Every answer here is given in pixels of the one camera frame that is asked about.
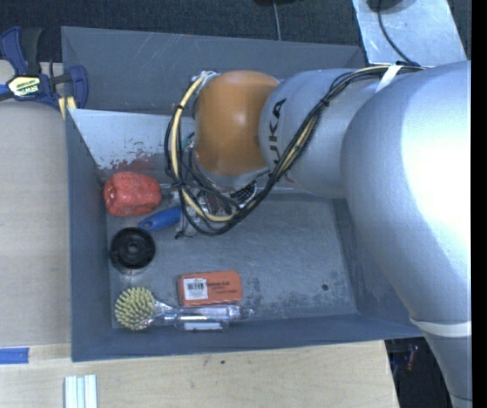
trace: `gray bin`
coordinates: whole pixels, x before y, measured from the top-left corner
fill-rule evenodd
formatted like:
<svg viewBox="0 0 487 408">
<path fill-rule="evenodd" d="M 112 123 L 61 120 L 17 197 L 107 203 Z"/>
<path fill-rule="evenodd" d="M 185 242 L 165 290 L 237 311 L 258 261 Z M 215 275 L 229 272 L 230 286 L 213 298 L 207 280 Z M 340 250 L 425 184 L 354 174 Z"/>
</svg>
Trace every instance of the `gray bin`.
<svg viewBox="0 0 487 408">
<path fill-rule="evenodd" d="M 137 225 L 139 218 L 106 213 L 105 177 L 115 169 L 136 170 L 168 186 L 159 152 L 145 153 L 145 162 L 142 151 L 135 161 L 99 159 L 102 143 L 114 147 L 113 158 L 128 159 L 132 152 L 114 144 L 120 132 L 113 123 L 145 119 L 134 131 L 157 132 L 165 126 L 161 115 L 180 100 L 190 78 L 205 69 L 253 69 L 284 78 L 306 70 L 362 66 L 357 48 L 77 28 L 65 28 L 63 40 L 65 65 L 84 65 L 88 71 L 87 108 L 109 111 L 78 110 L 66 118 L 74 361 L 421 335 L 355 234 L 345 201 L 283 185 L 225 235 L 175 240 L 175 229 L 153 233 L 156 256 L 139 275 L 121 274 L 109 260 L 112 236 Z M 116 83 L 121 89 L 112 89 Z M 130 332 L 113 318 L 114 302 L 127 286 L 147 286 L 162 302 L 175 305 L 179 275 L 219 269 L 240 273 L 241 305 L 255 311 L 250 320 L 218 333 L 185 333 L 172 327 Z"/>
</svg>

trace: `yellow cable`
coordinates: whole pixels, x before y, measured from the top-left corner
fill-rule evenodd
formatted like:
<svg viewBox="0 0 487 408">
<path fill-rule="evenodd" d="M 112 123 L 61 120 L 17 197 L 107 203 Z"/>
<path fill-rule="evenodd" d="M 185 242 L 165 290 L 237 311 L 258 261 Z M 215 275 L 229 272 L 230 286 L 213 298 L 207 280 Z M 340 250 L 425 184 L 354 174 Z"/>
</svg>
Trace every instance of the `yellow cable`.
<svg viewBox="0 0 487 408">
<path fill-rule="evenodd" d="M 175 115 L 173 116 L 173 125 L 172 125 L 172 132 L 171 132 L 171 161 L 173 165 L 173 172 L 175 176 L 180 179 L 179 175 L 179 168 L 178 168 L 178 158 L 177 158 L 177 135 L 178 135 L 178 126 L 181 121 L 181 116 L 183 114 L 183 109 L 186 106 L 186 103 L 188 102 L 189 98 L 192 96 L 192 94 L 200 87 L 201 83 L 203 80 L 206 78 L 206 76 L 200 76 L 198 77 L 188 88 L 186 93 L 184 94 L 183 98 L 181 99 L 181 102 L 179 103 L 177 110 L 175 111 Z M 183 193 L 183 198 L 184 201 L 191 206 L 195 212 L 202 218 L 206 218 L 210 221 L 213 222 L 228 222 L 230 221 L 234 215 L 229 215 L 229 216 L 215 216 L 210 213 L 204 212 L 201 207 L 199 207 L 197 204 L 195 204 L 194 200 L 190 197 L 188 194 L 188 191 L 186 189 L 181 189 Z"/>
</svg>

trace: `black cable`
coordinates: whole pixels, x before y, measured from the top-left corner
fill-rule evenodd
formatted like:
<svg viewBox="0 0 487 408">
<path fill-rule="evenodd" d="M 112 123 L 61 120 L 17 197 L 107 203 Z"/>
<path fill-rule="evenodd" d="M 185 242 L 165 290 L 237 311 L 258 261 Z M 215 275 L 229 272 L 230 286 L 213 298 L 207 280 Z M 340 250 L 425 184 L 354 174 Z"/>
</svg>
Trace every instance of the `black cable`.
<svg viewBox="0 0 487 408">
<path fill-rule="evenodd" d="M 382 14 L 381 14 L 382 1 L 383 0 L 379 0 L 379 4 L 377 5 L 377 18 L 379 19 L 379 26 L 381 27 L 382 34 L 385 36 L 387 42 L 390 44 L 390 46 L 394 49 L 394 51 L 398 54 L 400 58 L 402 58 L 408 64 L 418 66 L 418 64 L 414 60 L 408 58 L 405 55 L 405 53 L 398 48 L 398 46 L 394 43 L 390 35 L 388 35 L 387 29 L 385 29 L 385 25 L 382 22 Z"/>
</svg>

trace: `white strap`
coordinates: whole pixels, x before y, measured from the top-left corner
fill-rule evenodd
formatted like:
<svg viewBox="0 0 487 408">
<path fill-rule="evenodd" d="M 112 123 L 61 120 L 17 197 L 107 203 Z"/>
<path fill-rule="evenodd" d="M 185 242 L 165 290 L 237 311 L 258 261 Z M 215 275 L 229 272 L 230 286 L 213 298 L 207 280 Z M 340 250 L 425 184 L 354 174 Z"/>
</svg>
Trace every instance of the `white strap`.
<svg viewBox="0 0 487 408">
<path fill-rule="evenodd" d="M 376 93 L 378 93 L 381 89 L 388 86 L 392 82 L 392 80 L 394 80 L 396 74 L 398 74 L 398 71 L 401 68 L 402 65 L 390 65 L 388 69 L 385 71 L 385 73 L 383 74 L 381 81 L 377 85 Z"/>
<path fill-rule="evenodd" d="M 433 322 L 424 322 L 414 320 L 410 317 L 411 322 L 418 326 L 423 332 L 433 334 L 440 337 L 469 337 L 472 335 L 472 321 L 455 323 L 455 324 L 441 324 Z"/>
</svg>

